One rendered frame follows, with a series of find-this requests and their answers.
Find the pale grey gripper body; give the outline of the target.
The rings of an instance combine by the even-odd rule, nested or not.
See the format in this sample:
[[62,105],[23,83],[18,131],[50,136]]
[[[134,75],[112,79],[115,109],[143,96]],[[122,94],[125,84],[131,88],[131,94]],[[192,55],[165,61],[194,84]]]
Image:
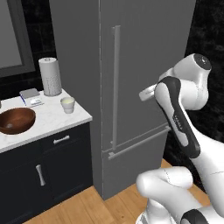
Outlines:
[[154,97],[154,90],[156,88],[156,84],[147,87],[145,90],[139,93],[140,100],[142,102],[147,101]]

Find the grey fridge door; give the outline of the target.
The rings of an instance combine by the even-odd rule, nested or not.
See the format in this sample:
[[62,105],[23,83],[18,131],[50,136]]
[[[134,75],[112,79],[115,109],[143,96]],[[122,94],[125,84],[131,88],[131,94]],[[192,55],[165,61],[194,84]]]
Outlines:
[[139,93],[182,60],[196,0],[100,0],[102,148],[113,140],[114,31],[121,26],[116,147],[165,125],[154,99]]

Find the grey fridge body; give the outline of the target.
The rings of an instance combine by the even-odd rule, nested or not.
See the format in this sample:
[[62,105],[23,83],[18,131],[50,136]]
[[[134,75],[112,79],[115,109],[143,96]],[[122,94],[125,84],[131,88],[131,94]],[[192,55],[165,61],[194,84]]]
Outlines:
[[49,0],[62,87],[93,117],[94,187],[102,196],[102,58],[100,0]]

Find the glass of lemonade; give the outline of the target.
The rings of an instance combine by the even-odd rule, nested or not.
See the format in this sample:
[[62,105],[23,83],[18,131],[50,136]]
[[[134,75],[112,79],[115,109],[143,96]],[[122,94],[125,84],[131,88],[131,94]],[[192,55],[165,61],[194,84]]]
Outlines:
[[75,99],[73,97],[64,97],[60,100],[60,103],[66,114],[74,112]]

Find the grey fridge freezer drawer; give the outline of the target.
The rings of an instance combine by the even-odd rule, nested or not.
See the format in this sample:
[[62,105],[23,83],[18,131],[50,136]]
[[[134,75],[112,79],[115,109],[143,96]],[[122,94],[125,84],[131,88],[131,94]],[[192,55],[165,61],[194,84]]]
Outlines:
[[164,155],[167,134],[168,132],[111,160],[108,159],[109,153],[119,151],[111,150],[104,153],[101,197],[107,200],[135,184],[140,173],[159,168]]

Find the brown wooden bowl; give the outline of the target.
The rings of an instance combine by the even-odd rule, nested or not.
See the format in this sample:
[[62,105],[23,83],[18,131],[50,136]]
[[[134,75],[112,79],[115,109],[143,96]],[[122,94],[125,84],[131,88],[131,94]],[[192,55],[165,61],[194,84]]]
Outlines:
[[12,108],[0,114],[0,132],[16,135],[27,131],[36,120],[36,113],[30,108]]

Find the dark cupboard drawer front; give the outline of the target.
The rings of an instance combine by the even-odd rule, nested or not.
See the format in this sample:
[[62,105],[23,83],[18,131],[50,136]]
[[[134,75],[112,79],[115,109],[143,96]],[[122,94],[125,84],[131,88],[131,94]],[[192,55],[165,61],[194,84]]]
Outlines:
[[[65,136],[70,136],[69,140],[63,141],[61,143],[53,144],[54,139],[60,139]],[[40,139],[41,150],[44,153],[47,153],[49,150],[54,149],[56,147],[61,147],[66,144],[75,143],[78,140],[82,140],[84,137],[89,136],[89,123],[83,123],[71,129],[63,130],[59,133],[47,136],[45,138]]]

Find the white paper towel roll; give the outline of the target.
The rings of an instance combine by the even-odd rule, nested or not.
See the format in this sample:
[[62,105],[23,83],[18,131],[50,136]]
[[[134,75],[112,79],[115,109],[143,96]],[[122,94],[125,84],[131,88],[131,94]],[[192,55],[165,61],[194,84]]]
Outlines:
[[38,60],[41,73],[44,95],[57,96],[62,92],[59,63],[55,58]]

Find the dark cupboard door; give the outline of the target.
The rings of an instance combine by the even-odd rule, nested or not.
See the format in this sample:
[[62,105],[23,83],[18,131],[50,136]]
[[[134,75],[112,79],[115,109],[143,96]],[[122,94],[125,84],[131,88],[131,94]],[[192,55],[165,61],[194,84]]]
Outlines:
[[59,204],[93,184],[91,147],[89,141],[78,140],[44,153],[40,160],[45,185],[41,186],[43,200],[49,206]]

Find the grey and white flat box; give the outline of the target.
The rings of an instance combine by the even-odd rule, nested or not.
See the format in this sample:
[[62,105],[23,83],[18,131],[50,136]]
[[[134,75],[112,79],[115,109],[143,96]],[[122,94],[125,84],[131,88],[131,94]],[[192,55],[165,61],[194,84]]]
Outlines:
[[27,108],[33,108],[44,104],[42,97],[36,88],[20,91],[19,94]]

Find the grey framed window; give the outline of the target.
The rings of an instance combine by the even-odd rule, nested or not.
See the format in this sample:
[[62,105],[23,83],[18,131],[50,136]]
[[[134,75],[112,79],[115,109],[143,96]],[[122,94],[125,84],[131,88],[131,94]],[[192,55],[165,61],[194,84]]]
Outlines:
[[0,0],[0,77],[34,70],[21,0]]

